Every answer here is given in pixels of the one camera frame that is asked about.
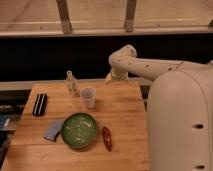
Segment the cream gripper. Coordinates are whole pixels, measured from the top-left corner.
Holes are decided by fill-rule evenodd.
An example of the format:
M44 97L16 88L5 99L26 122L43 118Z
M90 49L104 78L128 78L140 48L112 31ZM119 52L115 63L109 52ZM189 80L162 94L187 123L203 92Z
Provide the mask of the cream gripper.
M122 70L111 69L106 76L105 83L111 82L129 82L128 73Z

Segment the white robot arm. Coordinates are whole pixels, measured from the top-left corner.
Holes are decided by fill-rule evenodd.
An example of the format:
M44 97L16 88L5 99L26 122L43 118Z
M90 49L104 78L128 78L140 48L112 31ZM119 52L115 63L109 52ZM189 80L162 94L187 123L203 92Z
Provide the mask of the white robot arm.
M213 171L213 61L144 59L126 45L108 58L107 82L130 73L152 81L148 92L151 171Z

